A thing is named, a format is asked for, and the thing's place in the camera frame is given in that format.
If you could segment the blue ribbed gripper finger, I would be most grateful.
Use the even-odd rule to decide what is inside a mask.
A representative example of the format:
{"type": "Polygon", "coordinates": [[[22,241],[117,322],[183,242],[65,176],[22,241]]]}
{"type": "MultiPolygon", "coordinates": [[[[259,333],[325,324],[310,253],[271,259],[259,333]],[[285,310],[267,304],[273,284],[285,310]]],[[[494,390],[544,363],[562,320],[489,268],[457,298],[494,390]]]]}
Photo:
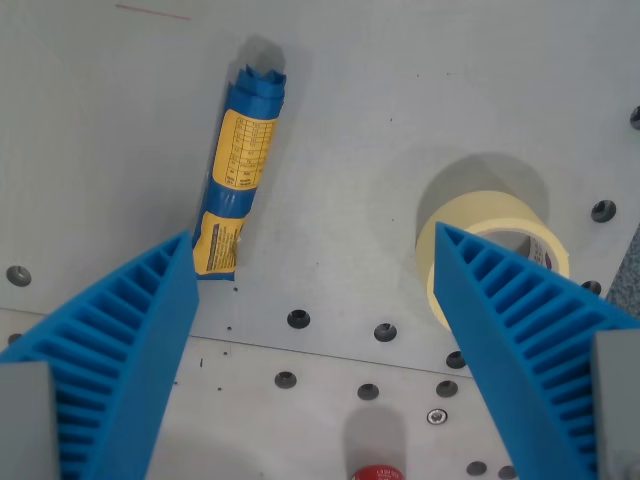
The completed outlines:
{"type": "Polygon", "coordinates": [[[69,300],[1,353],[53,377],[64,479],[145,477],[198,308],[183,232],[69,300]]]}
{"type": "Polygon", "coordinates": [[[439,222],[434,293],[521,479],[598,475],[591,358],[638,320],[579,284],[439,222]]]}

